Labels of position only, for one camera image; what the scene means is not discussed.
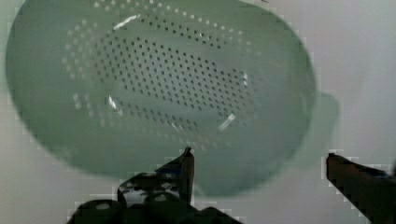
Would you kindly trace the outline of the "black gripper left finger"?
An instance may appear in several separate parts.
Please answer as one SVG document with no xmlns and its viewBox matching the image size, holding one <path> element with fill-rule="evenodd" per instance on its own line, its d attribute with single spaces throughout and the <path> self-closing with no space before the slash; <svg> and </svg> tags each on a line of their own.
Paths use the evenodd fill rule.
<svg viewBox="0 0 396 224">
<path fill-rule="evenodd" d="M 153 193 L 166 192 L 184 202 L 191 202 L 194 180 L 194 156 L 186 147 L 177 158 L 151 173 L 140 173 L 120 184 L 117 199 L 123 205 L 145 201 Z"/>
</svg>

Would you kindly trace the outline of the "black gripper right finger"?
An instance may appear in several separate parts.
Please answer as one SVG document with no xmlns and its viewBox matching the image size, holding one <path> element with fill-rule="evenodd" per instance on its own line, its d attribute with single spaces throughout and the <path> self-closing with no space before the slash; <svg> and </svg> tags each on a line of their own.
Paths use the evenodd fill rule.
<svg viewBox="0 0 396 224">
<path fill-rule="evenodd" d="M 395 224 L 395 176 L 330 153 L 327 179 L 372 224 Z"/>
</svg>

